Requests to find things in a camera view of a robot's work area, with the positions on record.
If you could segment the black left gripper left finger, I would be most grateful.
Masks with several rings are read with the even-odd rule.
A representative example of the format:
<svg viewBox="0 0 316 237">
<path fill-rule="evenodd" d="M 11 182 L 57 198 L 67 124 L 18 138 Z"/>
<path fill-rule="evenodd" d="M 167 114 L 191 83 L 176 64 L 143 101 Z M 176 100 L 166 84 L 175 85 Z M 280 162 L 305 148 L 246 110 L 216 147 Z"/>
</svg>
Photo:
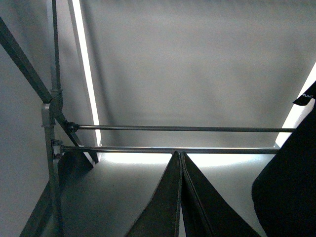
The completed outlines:
<svg viewBox="0 0 316 237">
<path fill-rule="evenodd" d="M 179 235 L 183 168 L 174 152 L 145 209 L 127 237 L 177 237 Z"/>
</svg>

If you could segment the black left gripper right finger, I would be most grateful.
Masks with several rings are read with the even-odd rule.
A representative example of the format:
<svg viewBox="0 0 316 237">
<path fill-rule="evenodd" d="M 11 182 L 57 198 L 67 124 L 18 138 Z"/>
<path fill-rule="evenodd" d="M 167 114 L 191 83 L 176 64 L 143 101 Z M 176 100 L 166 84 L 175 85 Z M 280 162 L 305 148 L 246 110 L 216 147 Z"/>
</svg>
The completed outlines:
<svg viewBox="0 0 316 237">
<path fill-rule="evenodd" d="M 258 237 L 222 198 L 189 156 L 180 154 L 183 167 L 182 213 L 188 237 Z"/>
</svg>

